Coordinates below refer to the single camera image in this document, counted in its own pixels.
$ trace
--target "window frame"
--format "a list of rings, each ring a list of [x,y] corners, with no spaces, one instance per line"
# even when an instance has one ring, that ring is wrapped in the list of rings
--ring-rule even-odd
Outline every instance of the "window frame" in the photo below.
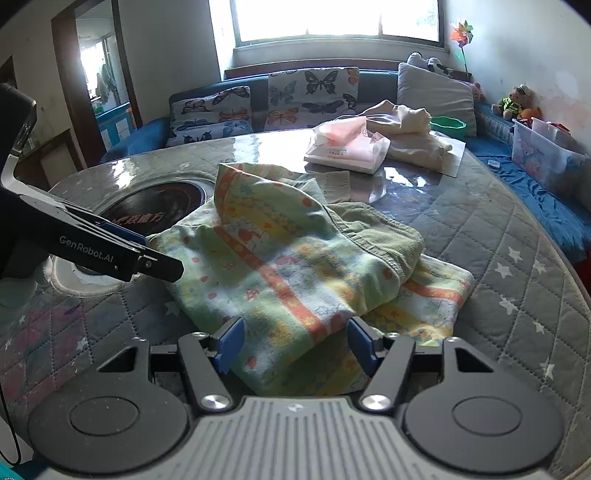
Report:
[[[306,32],[304,35],[293,35],[291,37],[262,38],[260,40],[242,41],[240,38],[240,25],[238,23],[238,10],[236,9],[236,0],[230,0],[230,11],[232,12],[232,25],[234,27],[234,38],[236,48],[249,45],[258,45],[262,43],[274,43],[284,40],[307,40],[308,38],[359,38],[372,40],[393,40],[404,43],[415,43],[419,45],[428,45],[431,47],[445,48],[445,19],[444,19],[444,0],[437,0],[437,18],[439,21],[438,32],[439,40],[425,40],[423,38],[400,37],[398,35],[385,35],[382,32],[382,17],[379,18],[378,35],[311,35]]]

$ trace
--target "beige cloth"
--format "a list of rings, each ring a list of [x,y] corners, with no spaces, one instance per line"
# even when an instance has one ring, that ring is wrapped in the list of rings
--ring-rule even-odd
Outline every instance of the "beige cloth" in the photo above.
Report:
[[[431,131],[431,115],[424,108],[412,110],[389,100],[368,108],[360,116],[368,118],[368,130],[379,132],[390,140],[392,135],[428,134]]]
[[[387,157],[441,171],[452,146],[431,135],[431,115],[424,108],[413,110],[394,105],[388,100],[368,108],[360,116],[367,117],[367,128],[390,139]]]

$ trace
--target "butterfly pillow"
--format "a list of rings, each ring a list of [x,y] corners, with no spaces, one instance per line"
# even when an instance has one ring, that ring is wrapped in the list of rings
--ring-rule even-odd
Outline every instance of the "butterfly pillow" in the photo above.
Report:
[[[249,121],[251,117],[251,90],[247,86],[240,86],[207,97],[173,103],[170,126],[178,134],[179,129],[183,131],[230,120]]]
[[[175,147],[176,145],[213,140],[214,138],[236,137],[251,133],[253,133],[252,127],[248,120],[230,120],[184,130],[173,131],[171,129],[171,137],[168,139],[166,146]]]
[[[358,84],[357,67],[271,73],[265,131],[310,128],[355,115]]]

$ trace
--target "blue blanket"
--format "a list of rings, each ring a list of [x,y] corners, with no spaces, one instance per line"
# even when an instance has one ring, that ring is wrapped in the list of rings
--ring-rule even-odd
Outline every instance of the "blue blanket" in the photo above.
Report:
[[[468,139],[468,149],[525,203],[571,263],[584,260],[591,249],[591,212],[576,200],[559,199],[511,161],[511,147],[490,137]]]

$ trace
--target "orange toy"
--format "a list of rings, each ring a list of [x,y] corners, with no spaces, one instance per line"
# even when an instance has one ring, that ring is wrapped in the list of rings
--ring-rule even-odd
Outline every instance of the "orange toy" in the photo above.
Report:
[[[518,117],[528,120],[530,122],[531,122],[532,118],[537,118],[538,120],[542,120],[542,109],[539,106],[537,106],[535,108],[526,108],[518,115]]]
[[[542,120],[542,109],[537,106],[535,108],[526,108],[518,116],[517,121],[531,128],[532,118]]]

